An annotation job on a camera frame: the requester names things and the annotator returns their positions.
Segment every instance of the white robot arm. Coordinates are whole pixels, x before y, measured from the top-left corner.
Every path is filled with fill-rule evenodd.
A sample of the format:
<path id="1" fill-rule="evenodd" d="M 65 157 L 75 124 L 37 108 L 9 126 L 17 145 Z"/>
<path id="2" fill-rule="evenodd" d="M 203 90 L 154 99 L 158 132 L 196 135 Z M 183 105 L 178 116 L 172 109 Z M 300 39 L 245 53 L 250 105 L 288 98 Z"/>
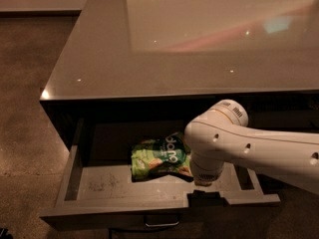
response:
<path id="1" fill-rule="evenodd" d="M 247 125 L 247 112 L 232 100 L 220 101 L 187 125 L 185 141 L 197 184 L 211 184 L 223 163 L 230 162 L 319 194 L 319 134 Z"/>

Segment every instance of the floor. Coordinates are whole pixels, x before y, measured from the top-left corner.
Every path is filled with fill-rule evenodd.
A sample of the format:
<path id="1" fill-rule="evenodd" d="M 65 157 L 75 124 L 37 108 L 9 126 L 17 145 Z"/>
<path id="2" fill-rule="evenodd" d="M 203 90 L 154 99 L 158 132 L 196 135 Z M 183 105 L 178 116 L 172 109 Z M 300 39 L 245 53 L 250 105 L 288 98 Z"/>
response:
<path id="1" fill-rule="evenodd" d="M 39 218 L 55 204 L 68 158 L 39 97 L 75 21 L 0 18 L 0 227 L 15 239 L 109 238 L 107 229 L 58 232 Z M 280 206 L 247 207 L 245 218 L 236 208 L 220 219 L 203 210 L 201 222 L 113 238 L 318 238 L 319 197 L 289 186 L 280 194 Z"/>

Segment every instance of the gray countertop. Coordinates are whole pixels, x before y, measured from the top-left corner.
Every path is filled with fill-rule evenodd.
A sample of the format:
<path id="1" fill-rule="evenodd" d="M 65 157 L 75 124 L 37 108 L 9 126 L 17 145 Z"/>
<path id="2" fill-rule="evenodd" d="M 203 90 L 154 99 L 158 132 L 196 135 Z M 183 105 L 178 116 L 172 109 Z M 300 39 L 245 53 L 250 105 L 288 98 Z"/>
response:
<path id="1" fill-rule="evenodd" d="M 316 0 L 88 0 L 42 101 L 318 91 Z"/>

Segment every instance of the lower drawer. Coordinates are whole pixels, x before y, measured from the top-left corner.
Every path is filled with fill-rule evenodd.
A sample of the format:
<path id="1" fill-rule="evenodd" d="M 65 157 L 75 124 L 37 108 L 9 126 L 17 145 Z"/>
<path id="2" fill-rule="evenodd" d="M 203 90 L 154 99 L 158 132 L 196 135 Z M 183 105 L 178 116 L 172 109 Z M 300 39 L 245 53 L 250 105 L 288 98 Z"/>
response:
<path id="1" fill-rule="evenodd" d="M 183 222 L 201 220 L 202 208 L 212 208 L 212 213 L 219 213 L 219 218 L 226 217 L 233 210 L 226 208 L 225 203 L 279 202 L 277 195 L 263 194 L 253 171 L 247 170 L 249 179 L 242 181 L 230 163 L 208 187 L 171 175 L 133 182 L 131 145 L 137 143 L 141 135 L 161 137 L 183 127 L 182 120 L 88 126 L 80 119 L 56 206 L 43 210 L 41 218 L 57 230 L 162 227 L 176 225 L 180 219 Z"/>

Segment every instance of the chip bag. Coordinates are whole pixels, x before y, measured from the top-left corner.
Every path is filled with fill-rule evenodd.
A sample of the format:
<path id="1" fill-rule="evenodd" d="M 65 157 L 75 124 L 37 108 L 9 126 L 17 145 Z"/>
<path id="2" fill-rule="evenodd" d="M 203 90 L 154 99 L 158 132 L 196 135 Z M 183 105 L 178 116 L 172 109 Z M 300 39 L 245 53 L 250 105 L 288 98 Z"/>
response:
<path id="1" fill-rule="evenodd" d="M 133 179 L 145 180 L 175 174 L 192 180 L 189 154 L 190 149 L 183 141 L 182 132 L 173 133 L 166 138 L 144 140 L 132 149 Z"/>

